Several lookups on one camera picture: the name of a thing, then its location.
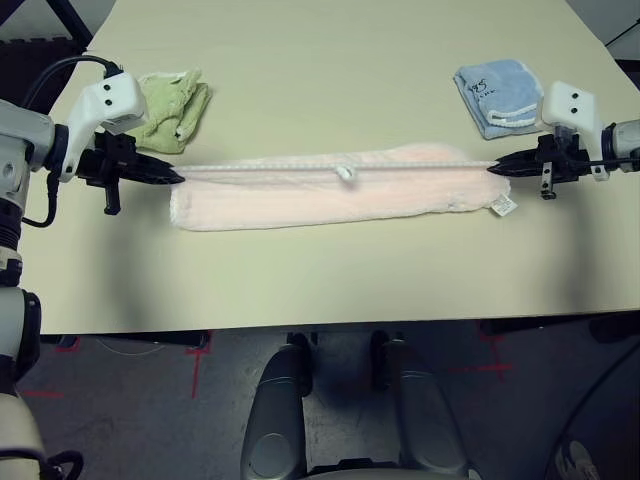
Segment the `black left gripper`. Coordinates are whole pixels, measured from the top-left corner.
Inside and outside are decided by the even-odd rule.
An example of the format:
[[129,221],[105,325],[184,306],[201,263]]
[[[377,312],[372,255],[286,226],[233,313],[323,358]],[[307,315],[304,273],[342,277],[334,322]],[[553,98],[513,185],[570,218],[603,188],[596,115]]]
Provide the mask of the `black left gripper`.
[[147,185],[176,185],[185,179],[163,160],[136,151],[136,141],[126,134],[97,133],[94,146],[83,151],[75,176],[88,186],[102,188],[105,214],[121,211],[119,181]]

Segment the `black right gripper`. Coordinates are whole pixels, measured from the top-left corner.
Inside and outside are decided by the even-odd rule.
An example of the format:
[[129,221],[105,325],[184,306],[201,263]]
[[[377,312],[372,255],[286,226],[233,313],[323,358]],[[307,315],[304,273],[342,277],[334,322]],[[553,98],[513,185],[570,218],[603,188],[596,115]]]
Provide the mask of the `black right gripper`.
[[583,151],[577,134],[538,137],[535,149],[516,151],[504,155],[488,168],[500,176],[540,176],[540,197],[554,200],[556,184],[577,182],[583,173]]

